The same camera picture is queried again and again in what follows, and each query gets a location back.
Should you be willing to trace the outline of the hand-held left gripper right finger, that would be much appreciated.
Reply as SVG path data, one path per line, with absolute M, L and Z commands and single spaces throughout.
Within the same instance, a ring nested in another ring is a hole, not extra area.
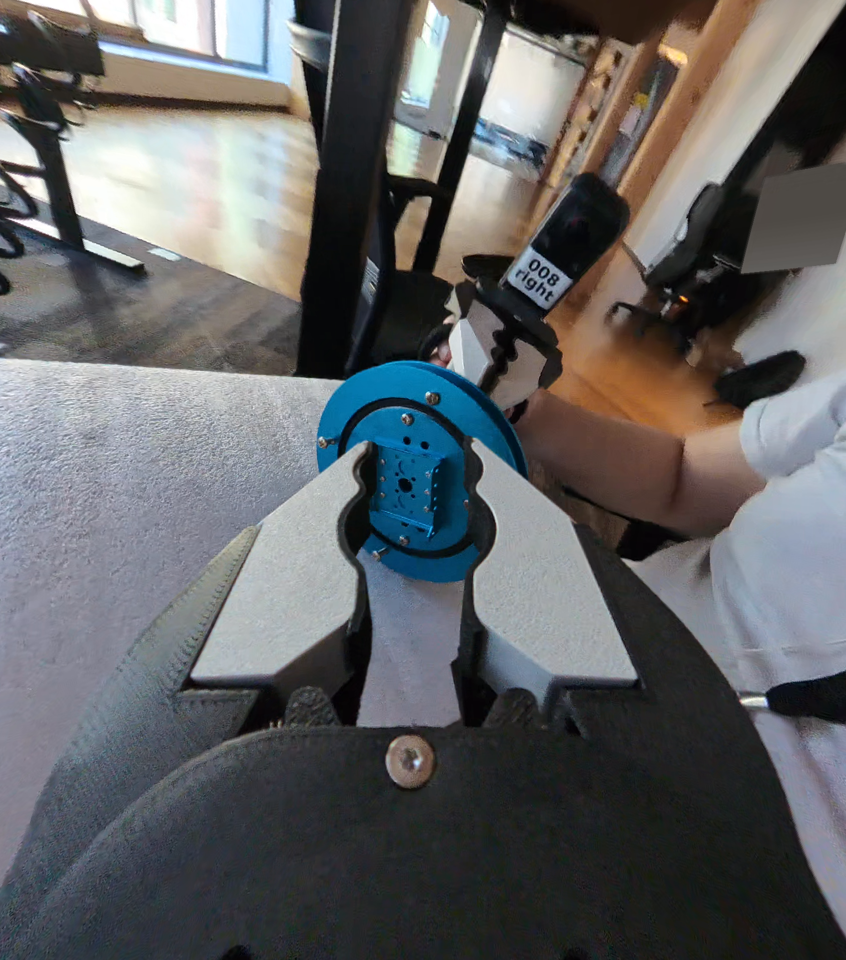
M 465 453 L 467 534 L 453 682 L 461 721 L 480 726 L 523 690 L 544 721 L 570 692 L 634 691 L 633 665 L 571 519 L 483 441 Z

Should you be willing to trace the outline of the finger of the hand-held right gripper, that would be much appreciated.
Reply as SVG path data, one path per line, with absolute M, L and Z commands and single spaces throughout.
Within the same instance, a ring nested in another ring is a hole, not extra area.
M 517 407 L 539 389 L 548 362 L 546 354 L 528 342 L 515 341 L 513 347 L 514 358 L 504 360 L 489 387 L 489 399 L 502 411 Z
M 448 369 L 482 387 L 496 364 L 493 351 L 497 335 L 504 333 L 500 317 L 484 303 L 472 303 L 465 316 L 452 326 Z

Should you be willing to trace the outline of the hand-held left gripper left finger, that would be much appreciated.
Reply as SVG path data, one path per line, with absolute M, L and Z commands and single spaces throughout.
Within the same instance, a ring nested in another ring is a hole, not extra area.
M 372 650 L 364 569 L 376 446 L 360 441 L 259 524 L 190 670 L 210 690 L 259 690 L 285 709 L 318 688 L 355 725 Z

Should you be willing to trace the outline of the blue round metal turntable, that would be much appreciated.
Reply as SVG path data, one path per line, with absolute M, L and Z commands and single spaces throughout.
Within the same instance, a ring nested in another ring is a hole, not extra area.
M 441 402 L 429 406 L 427 391 L 439 392 Z M 501 409 L 464 377 L 419 361 L 374 366 L 344 381 L 324 408 L 320 436 L 337 438 L 332 448 L 317 447 L 321 472 L 352 446 L 375 446 L 364 548 L 387 546 L 381 563 L 419 581 L 461 582 L 477 559 L 468 531 L 466 442 L 482 442 L 527 475 L 524 451 Z

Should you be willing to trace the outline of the person's right forearm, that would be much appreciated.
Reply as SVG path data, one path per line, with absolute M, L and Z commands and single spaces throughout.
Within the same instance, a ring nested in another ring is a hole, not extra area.
M 734 423 L 678 438 L 537 390 L 516 432 L 528 457 L 585 498 L 688 539 L 718 534 L 766 484 Z

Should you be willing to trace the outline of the black desk leg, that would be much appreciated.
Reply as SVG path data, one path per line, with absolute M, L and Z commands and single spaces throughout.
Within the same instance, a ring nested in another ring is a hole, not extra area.
M 316 41 L 326 74 L 305 68 L 319 167 L 301 289 L 296 376 L 342 379 L 413 2 L 294 2 L 293 39 Z

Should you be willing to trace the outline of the white foam sheet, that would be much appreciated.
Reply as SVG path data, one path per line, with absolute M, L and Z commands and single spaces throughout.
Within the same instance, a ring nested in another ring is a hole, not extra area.
M 317 474 L 337 382 L 0 360 L 0 884 L 91 697 Z

